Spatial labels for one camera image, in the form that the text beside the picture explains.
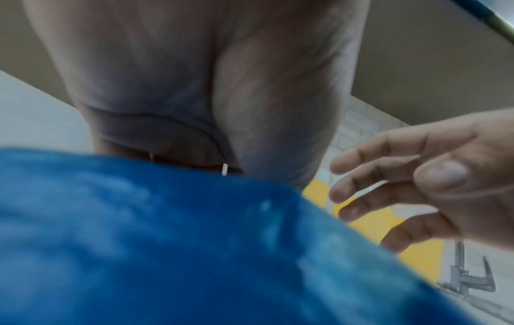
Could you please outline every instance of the yellow object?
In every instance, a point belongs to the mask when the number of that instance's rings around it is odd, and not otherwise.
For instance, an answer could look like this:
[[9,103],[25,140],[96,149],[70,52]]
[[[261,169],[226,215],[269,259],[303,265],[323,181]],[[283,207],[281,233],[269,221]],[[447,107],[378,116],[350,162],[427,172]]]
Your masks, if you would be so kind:
[[[334,207],[334,214],[348,205],[354,199],[350,199]],[[378,244],[393,227],[404,220],[396,216],[392,209],[383,209],[371,212],[354,221],[350,227],[360,232],[372,242]],[[421,244],[415,244],[401,253],[398,258],[411,267],[414,271],[431,283],[436,283],[441,275],[443,262],[444,243],[441,240],[430,240]]]
[[329,190],[330,186],[327,183],[315,179],[307,186],[302,195],[318,207],[324,208],[325,203],[327,203]]

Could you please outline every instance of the pinky finger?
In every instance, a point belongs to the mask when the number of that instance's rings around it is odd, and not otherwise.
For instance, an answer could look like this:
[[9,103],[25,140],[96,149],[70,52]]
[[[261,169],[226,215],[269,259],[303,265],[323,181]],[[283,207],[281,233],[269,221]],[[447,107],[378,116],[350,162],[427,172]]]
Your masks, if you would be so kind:
[[380,245],[394,253],[433,238],[458,239],[460,231],[444,215],[432,213],[409,218],[391,229]]

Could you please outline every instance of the blue fabric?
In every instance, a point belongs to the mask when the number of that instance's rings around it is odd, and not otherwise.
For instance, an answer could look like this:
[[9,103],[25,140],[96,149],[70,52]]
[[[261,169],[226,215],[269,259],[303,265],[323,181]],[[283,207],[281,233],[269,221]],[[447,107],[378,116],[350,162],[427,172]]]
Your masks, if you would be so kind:
[[471,324],[298,193],[0,151],[0,324]]

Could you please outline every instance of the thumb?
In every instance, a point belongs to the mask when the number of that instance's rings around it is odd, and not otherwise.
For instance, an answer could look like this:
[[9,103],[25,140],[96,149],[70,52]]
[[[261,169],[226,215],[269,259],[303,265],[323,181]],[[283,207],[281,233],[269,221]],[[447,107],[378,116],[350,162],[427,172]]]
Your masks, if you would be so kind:
[[468,143],[418,167],[414,182],[424,192],[459,196],[514,188],[514,147],[509,142]]

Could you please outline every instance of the human skin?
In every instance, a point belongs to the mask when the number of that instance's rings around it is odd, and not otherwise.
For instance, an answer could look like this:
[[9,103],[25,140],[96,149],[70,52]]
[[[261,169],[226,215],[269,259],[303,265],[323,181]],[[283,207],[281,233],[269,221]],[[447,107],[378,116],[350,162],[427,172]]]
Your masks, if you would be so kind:
[[24,0],[95,150],[297,189],[350,98],[369,0]]
[[387,181],[341,209],[347,222],[396,203],[438,209],[393,228],[382,241],[393,252],[432,238],[514,250],[513,109],[386,131],[330,167],[338,175],[351,172],[331,189],[335,202]]

